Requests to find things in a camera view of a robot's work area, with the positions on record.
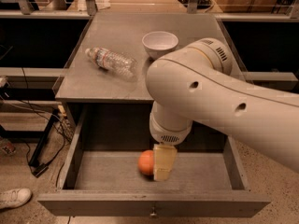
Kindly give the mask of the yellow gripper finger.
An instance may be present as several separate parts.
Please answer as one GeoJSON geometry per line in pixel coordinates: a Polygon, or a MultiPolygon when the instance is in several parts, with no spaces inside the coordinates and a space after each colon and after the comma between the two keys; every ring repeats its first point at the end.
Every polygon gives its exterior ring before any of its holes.
{"type": "Polygon", "coordinates": [[[153,148],[153,175],[155,181],[169,178],[177,156],[177,149],[171,145],[155,144],[153,148]]]}

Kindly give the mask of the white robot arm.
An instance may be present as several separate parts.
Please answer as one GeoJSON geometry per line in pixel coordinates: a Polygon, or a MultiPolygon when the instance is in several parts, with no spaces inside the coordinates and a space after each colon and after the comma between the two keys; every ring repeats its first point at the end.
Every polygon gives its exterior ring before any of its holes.
{"type": "Polygon", "coordinates": [[[233,137],[299,171],[299,95],[255,86],[230,76],[230,50],[204,38],[157,59],[146,86],[154,103],[149,117],[154,179],[166,180],[176,150],[196,121],[233,137]]]}

